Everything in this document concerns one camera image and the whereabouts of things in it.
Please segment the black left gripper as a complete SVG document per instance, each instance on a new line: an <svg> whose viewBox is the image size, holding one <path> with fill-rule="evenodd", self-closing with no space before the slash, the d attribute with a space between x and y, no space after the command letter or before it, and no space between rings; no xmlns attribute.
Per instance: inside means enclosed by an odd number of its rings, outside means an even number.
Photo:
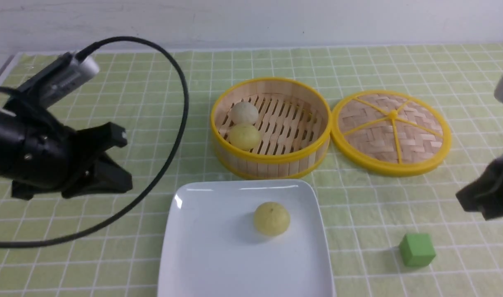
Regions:
<svg viewBox="0 0 503 297"><path fill-rule="evenodd" d="M122 194L133 188L132 175L106 152L128 143L125 128L108 122L74 130L30 99L11 99L19 133L15 162L5 173L13 198L60 193L65 199L88 194Z"/></svg>

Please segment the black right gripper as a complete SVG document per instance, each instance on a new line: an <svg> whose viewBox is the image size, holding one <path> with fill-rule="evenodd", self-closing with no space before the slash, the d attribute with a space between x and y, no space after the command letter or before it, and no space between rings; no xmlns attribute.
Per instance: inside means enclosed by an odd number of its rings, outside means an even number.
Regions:
<svg viewBox="0 0 503 297"><path fill-rule="evenodd" d="M473 182L456 193L466 212L480 213L484 220L503 217L503 155L495 158Z"/></svg>

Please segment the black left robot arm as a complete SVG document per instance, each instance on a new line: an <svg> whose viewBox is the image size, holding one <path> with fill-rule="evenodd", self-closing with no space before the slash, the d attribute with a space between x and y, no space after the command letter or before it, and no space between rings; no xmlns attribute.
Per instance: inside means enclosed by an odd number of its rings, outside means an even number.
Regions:
<svg viewBox="0 0 503 297"><path fill-rule="evenodd" d="M13 198L60 193L65 199L86 194L126 193L131 174L107 154L127 145L123 127L106 123L61 135L44 124L0 110L0 177L12 181Z"/></svg>

